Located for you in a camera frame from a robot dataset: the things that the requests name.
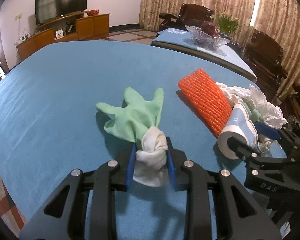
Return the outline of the green potted plant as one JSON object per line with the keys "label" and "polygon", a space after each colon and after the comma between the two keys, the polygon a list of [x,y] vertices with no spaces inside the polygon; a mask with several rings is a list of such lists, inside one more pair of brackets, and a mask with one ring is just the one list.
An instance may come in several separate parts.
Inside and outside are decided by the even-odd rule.
{"label": "green potted plant", "polygon": [[239,28],[239,19],[226,13],[217,15],[215,22],[217,23],[219,31],[228,36],[234,35]]}

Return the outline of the orange foam fruit net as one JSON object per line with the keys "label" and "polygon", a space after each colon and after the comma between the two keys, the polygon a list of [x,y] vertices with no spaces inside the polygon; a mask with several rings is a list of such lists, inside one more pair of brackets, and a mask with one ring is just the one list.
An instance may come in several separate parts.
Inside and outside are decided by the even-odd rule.
{"label": "orange foam fruit net", "polygon": [[232,113],[232,107],[218,85],[203,69],[198,69],[179,80],[178,87],[212,134],[218,137]]}

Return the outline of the black flat television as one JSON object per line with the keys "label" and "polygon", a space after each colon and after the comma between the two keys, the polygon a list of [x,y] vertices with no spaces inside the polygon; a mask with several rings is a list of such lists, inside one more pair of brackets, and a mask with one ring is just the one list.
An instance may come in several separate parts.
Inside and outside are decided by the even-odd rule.
{"label": "black flat television", "polygon": [[87,0],[35,0],[36,24],[87,8]]}

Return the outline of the blue far tablecloth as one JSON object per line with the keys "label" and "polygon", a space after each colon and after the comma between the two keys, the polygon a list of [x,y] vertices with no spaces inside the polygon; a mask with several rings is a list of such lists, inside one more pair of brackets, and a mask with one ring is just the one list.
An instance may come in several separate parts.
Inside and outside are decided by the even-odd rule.
{"label": "blue far tablecloth", "polygon": [[257,81],[257,76],[243,59],[228,45],[222,45],[216,50],[210,50],[196,45],[187,31],[169,28],[158,33],[151,42],[152,46],[170,49],[205,59],[227,68],[247,79]]}

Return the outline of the green rubber glove white cuff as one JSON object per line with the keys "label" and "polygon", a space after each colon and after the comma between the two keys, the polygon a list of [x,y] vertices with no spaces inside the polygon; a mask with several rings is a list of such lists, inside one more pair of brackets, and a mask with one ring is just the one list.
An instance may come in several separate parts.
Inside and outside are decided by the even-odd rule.
{"label": "green rubber glove white cuff", "polygon": [[167,138],[159,129],[164,90],[155,90],[151,101],[145,100],[136,90],[125,89],[125,107],[98,102],[96,109],[114,116],[104,124],[104,130],[125,141],[136,144],[136,162],[133,180],[149,187],[161,187],[168,181]]}

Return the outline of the blue near tablecloth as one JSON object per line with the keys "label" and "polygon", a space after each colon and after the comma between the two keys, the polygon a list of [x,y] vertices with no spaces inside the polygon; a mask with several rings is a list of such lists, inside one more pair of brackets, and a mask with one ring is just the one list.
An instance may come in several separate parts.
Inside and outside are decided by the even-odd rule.
{"label": "blue near tablecloth", "polygon": [[124,105],[126,88],[145,100],[164,91],[159,128],[174,148],[208,171],[227,169],[241,183],[245,163],[221,154],[217,140],[178,87],[204,70],[213,81],[251,82],[215,63],[136,43],[76,41],[40,49],[0,81],[0,175],[13,201],[31,218],[73,170],[97,169],[129,147],[104,130],[98,102]]}

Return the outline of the red apples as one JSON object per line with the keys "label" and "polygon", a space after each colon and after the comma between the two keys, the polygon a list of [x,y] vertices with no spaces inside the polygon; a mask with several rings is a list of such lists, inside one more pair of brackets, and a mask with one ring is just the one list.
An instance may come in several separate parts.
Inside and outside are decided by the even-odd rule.
{"label": "red apples", "polygon": [[201,26],[201,30],[205,32],[207,35],[210,35],[212,37],[218,37],[219,32],[217,31],[215,25],[209,21],[204,21]]}

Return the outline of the white tissue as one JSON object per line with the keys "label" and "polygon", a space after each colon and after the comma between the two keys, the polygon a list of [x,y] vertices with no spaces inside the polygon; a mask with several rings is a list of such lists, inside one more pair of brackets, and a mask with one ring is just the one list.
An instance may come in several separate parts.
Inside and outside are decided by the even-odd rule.
{"label": "white tissue", "polygon": [[264,119],[264,124],[271,128],[281,129],[283,125],[288,123],[283,117],[281,108],[268,102],[265,94],[255,86],[249,85],[249,88],[246,89],[237,86],[228,87],[220,82],[216,84],[222,90],[231,107],[244,101],[250,109],[257,109]]}

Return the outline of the blue tablecloth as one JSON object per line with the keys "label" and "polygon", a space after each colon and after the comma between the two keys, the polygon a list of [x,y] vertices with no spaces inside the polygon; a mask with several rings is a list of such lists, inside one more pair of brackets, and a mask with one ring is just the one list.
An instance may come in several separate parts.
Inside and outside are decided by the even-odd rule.
{"label": "blue tablecloth", "polygon": [[204,70],[213,81],[251,82],[215,63],[136,43],[76,41],[40,49],[0,81],[0,175],[13,201],[31,218],[73,170],[97,169],[129,147],[104,130],[98,102],[124,105],[126,88],[145,100],[164,91],[159,128],[174,148],[208,171],[227,169],[241,183],[245,163],[221,154],[217,140],[178,87]]}
{"label": "blue tablecloth", "polygon": [[210,50],[196,45],[187,31],[169,28],[158,33],[151,42],[152,46],[170,49],[205,59],[227,68],[247,79],[257,81],[257,76],[243,59],[228,45],[222,45],[216,50]]}

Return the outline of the glass fruit bowl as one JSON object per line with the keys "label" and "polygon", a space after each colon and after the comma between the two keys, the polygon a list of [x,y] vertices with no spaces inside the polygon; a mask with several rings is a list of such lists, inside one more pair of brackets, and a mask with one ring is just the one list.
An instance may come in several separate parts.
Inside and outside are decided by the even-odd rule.
{"label": "glass fruit bowl", "polygon": [[190,33],[191,39],[194,42],[194,44],[200,47],[209,50],[217,50],[221,46],[230,43],[229,39],[223,38],[220,35],[211,36],[206,32],[202,31],[199,27],[186,25],[185,28]]}

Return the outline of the wooden tv cabinet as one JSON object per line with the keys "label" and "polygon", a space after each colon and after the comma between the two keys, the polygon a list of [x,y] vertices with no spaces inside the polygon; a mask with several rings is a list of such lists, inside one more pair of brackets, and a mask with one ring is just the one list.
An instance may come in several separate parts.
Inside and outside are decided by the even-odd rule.
{"label": "wooden tv cabinet", "polygon": [[[109,34],[109,14],[85,16],[85,12],[76,12],[68,16],[51,20],[39,26],[39,32],[16,45],[21,61],[25,60],[47,45],[58,42],[97,40]],[[74,17],[66,23],[65,29],[49,27],[53,23]]]}

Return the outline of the dark wooden sofa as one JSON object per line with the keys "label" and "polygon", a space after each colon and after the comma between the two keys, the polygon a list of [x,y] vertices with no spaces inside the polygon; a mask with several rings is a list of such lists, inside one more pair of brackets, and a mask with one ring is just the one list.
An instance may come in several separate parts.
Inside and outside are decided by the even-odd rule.
{"label": "dark wooden sofa", "polygon": [[295,94],[290,94],[280,103],[283,116],[288,121],[288,128],[300,137],[300,85],[293,83]]}

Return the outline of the beige patterned curtains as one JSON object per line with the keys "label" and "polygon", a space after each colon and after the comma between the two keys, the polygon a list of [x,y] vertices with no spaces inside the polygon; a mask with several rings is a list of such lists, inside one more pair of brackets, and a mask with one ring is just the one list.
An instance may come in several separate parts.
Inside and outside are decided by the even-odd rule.
{"label": "beige patterned curtains", "polygon": [[300,85],[300,3],[297,0],[141,0],[139,24],[146,30],[157,30],[159,14],[177,14],[183,3],[203,5],[214,15],[227,14],[238,20],[234,38],[242,46],[251,40],[255,30],[266,33],[283,49],[283,68],[288,77],[277,90],[283,99]]}

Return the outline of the red bowl on cabinet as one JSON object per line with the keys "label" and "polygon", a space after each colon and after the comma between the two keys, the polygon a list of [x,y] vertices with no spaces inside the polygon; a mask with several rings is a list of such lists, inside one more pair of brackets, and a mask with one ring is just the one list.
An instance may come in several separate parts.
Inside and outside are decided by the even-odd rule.
{"label": "red bowl on cabinet", "polygon": [[87,11],[87,16],[97,16],[99,14],[99,10],[98,9],[94,9],[94,10],[88,10]]}

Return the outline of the blue white paper cup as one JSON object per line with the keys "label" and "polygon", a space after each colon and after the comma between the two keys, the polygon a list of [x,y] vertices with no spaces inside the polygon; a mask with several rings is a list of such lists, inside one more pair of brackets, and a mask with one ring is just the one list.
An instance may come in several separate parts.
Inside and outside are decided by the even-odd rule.
{"label": "blue white paper cup", "polygon": [[217,138],[217,145],[221,153],[228,159],[235,160],[238,157],[228,146],[230,137],[235,137],[252,148],[257,145],[257,130],[249,119],[248,111],[241,102],[234,105],[226,125]]}

